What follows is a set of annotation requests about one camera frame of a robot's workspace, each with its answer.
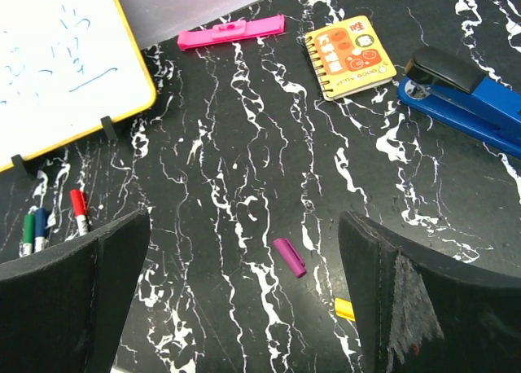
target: yellow notebook cover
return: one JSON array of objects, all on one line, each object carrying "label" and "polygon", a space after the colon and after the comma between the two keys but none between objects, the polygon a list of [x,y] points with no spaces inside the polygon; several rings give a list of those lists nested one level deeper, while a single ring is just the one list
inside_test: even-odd
[{"label": "yellow notebook cover", "polygon": [[367,16],[306,33],[305,41],[326,100],[380,86],[396,75]]}]

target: gray wall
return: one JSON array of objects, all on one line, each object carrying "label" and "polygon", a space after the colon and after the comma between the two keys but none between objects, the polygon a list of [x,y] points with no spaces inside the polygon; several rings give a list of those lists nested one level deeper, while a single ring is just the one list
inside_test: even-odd
[{"label": "gray wall", "polygon": [[141,48],[259,0],[120,0]]}]

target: yellow object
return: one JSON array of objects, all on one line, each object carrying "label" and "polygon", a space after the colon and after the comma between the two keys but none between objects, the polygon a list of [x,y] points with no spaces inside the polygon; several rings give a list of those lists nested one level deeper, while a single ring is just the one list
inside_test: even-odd
[{"label": "yellow object", "polygon": [[[129,25],[129,22],[128,20],[126,19],[125,17],[125,13],[123,12],[123,8],[121,7],[121,4],[120,4],[120,1],[119,0],[113,0],[114,2],[114,5],[119,13],[119,16],[121,18],[121,23],[123,24],[123,26],[125,27],[125,30],[128,34],[128,37],[129,37],[129,41],[130,43],[132,44],[132,47],[133,47],[133,50],[135,52],[135,55],[136,55],[136,58],[138,59],[138,62],[139,62],[139,65],[141,66],[141,69],[147,79],[147,84],[148,84],[148,88],[149,88],[149,91],[150,91],[150,98],[147,100],[146,103],[144,103],[142,106],[138,106],[137,108],[133,109],[132,111],[128,111],[126,112],[125,114],[122,114],[122,115],[119,115],[119,116],[114,116],[112,117],[112,122],[113,123],[116,123],[116,122],[119,122],[119,121],[122,121],[130,116],[133,116],[133,115],[136,115],[144,110],[147,110],[148,108],[150,108],[154,103],[155,103],[155,100],[157,98],[157,93],[155,91],[155,84],[151,78],[151,75],[150,73],[148,72],[148,68],[147,68],[147,65],[145,64],[145,60],[143,59],[142,57],[142,54],[141,54],[141,51],[139,50],[139,47],[138,47],[138,44],[136,43],[136,40],[134,38],[134,35],[132,34],[132,30],[130,29],[130,25]],[[59,147],[62,147],[64,145],[67,145],[68,143],[71,143],[73,141],[76,141],[78,140],[79,138],[82,138],[82,137],[85,137],[86,135],[89,135],[89,134],[92,134],[98,130],[101,130],[103,128],[102,125],[96,125],[86,131],[83,131],[81,133],[78,133],[70,138],[67,138],[67,139],[64,139],[64,140],[61,140],[61,141],[58,141],[57,143],[55,143],[54,145],[50,146],[50,147],[46,147],[44,149],[41,149],[40,151],[36,151],[30,155],[23,155],[23,159],[24,160],[31,160],[31,159],[35,159],[39,156],[42,156],[46,153],[48,153],[49,151],[53,151],[54,149],[57,149]],[[0,165],[0,172],[3,172],[9,168],[12,168],[13,167],[13,164],[12,163],[9,163],[7,165]]]},{"label": "yellow object", "polygon": [[396,75],[367,16],[306,33],[305,42],[326,100],[380,86]]},{"label": "yellow object", "polygon": [[335,311],[341,318],[346,318],[352,322],[355,321],[355,313],[352,310],[352,304],[349,301],[335,298]]}]

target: whiteboard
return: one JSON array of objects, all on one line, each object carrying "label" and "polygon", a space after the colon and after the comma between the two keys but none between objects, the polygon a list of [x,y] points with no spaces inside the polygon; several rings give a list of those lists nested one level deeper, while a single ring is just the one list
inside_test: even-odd
[{"label": "whiteboard", "polygon": [[0,172],[155,96],[118,0],[0,0]]}]

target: whiteboard stand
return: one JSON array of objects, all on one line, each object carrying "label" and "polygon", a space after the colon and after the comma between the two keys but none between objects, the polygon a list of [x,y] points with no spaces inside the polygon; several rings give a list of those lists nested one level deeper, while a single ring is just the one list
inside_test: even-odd
[{"label": "whiteboard stand", "polygon": [[[114,122],[112,122],[111,117],[104,116],[101,118],[101,126],[103,127],[103,132],[109,141],[116,141],[119,138],[120,131],[116,128]],[[37,177],[39,166],[37,158],[24,160],[24,158],[18,154],[11,158],[11,163],[13,164],[13,169],[17,176],[27,176],[32,180]]]}]

